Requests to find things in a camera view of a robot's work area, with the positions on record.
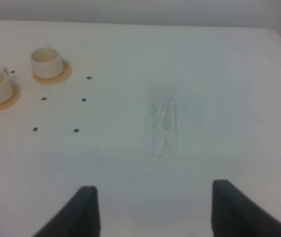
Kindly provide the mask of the black right gripper right finger pad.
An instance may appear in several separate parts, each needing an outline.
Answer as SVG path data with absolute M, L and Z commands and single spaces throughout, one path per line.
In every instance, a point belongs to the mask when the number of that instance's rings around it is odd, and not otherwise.
M 228 180 L 212 183 L 211 227 L 215 237 L 281 237 L 281 222 Z

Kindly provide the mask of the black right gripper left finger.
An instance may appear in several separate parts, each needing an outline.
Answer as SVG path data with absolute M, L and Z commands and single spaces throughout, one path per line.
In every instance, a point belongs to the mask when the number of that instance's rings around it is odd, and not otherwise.
M 98 190 L 83 186 L 35 236 L 99 237 L 100 234 Z

